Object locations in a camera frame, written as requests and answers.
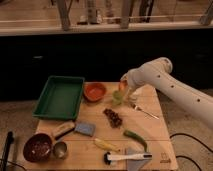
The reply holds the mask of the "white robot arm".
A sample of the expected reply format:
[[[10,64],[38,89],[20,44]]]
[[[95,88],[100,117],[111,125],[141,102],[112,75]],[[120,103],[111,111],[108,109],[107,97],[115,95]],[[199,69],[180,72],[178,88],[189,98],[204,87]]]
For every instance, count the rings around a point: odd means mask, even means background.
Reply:
[[[213,97],[172,77],[172,69],[172,62],[160,57],[130,69],[120,82],[127,96],[145,84],[153,86],[213,130]]]

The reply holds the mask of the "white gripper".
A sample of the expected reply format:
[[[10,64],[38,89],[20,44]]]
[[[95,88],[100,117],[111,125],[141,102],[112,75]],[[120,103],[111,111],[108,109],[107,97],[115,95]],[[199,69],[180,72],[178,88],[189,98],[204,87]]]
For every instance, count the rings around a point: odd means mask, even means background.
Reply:
[[[127,89],[125,90],[125,94],[124,94],[124,102],[128,101],[129,99],[129,94],[130,94],[130,90],[135,91],[136,89],[141,87],[140,84],[140,77],[138,72],[135,69],[131,69],[129,70],[127,73],[125,73],[120,81],[127,81]]]

